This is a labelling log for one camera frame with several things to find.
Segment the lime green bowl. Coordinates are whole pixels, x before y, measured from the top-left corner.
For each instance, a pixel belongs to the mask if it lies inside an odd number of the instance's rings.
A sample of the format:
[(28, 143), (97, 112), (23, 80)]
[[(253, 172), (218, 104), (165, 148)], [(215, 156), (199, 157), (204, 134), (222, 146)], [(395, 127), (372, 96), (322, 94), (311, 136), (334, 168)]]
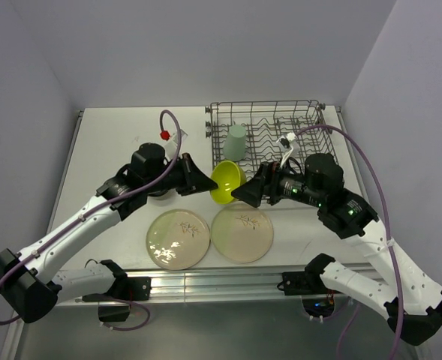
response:
[(226, 205), (236, 199), (231, 192), (247, 182), (246, 175), (240, 166), (231, 160), (223, 160), (212, 171), (211, 180), (218, 188), (210, 191), (211, 198), (219, 205)]

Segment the black bowl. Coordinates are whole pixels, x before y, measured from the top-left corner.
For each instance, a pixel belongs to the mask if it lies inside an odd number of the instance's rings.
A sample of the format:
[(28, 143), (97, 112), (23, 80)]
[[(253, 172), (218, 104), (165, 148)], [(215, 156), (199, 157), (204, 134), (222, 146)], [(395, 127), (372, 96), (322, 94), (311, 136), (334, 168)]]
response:
[(172, 196), (175, 195), (174, 190), (166, 190), (166, 191), (159, 191), (156, 193), (151, 193), (149, 197), (156, 201), (165, 201), (170, 199)]

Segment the pale green plastic cup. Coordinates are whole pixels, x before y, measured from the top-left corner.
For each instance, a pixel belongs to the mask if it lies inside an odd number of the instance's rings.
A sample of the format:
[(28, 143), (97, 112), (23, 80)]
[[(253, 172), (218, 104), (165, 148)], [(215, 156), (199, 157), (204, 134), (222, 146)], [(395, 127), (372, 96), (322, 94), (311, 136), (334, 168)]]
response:
[(244, 126), (234, 124), (229, 127), (223, 146), (224, 158), (229, 161), (240, 161), (245, 156), (247, 131)]

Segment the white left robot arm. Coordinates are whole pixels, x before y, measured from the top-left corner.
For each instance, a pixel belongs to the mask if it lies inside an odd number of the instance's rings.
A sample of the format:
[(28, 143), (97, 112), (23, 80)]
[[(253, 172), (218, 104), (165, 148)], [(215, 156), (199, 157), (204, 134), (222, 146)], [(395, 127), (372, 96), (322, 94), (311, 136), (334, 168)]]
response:
[(120, 299), (128, 276), (110, 259), (77, 270), (63, 265), (90, 241), (125, 220), (152, 194), (175, 190), (180, 196), (212, 191), (217, 184), (188, 153), (167, 160), (164, 147), (144, 143), (130, 163), (106, 180), (93, 197), (51, 233), (18, 252), (0, 252), (0, 294), (18, 318), (33, 323), (58, 303), (82, 296)]

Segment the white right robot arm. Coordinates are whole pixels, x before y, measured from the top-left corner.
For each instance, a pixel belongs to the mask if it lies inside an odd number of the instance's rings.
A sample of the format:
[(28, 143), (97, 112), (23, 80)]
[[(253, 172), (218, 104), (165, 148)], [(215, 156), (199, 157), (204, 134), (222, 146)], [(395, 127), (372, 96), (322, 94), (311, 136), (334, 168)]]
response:
[(433, 281), (393, 240), (376, 211), (344, 186), (344, 171), (330, 154), (313, 154), (301, 174), (262, 163), (254, 177), (233, 190), (255, 208), (293, 200), (317, 208), (320, 222), (359, 251), (382, 280), (377, 282), (335, 260), (317, 255), (301, 272), (283, 275), (284, 293), (307, 295), (334, 290), (380, 314), (400, 338), (419, 346), (442, 326), (442, 286)]

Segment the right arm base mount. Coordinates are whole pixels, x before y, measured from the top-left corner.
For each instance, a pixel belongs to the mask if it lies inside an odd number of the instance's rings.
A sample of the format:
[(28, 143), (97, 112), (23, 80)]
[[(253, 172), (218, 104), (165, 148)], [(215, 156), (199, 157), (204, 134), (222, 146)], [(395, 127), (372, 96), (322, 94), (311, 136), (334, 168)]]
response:
[(336, 291), (326, 288), (319, 278), (306, 271), (286, 271), (277, 290), (285, 296), (300, 296), (304, 311), (320, 319), (334, 314)]

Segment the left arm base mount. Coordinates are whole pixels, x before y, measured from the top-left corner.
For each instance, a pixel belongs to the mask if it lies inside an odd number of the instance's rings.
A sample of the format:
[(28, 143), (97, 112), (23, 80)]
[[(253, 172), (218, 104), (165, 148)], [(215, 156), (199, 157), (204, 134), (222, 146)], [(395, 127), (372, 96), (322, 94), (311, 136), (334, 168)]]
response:
[(150, 311), (142, 304), (150, 297), (150, 277), (126, 277), (114, 284), (106, 294), (90, 294), (82, 297), (83, 302), (98, 302), (98, 319), (114, 328), (115, 323), (125, 322), (134, 311), (143, 315), (142, 327), (150, 320)]

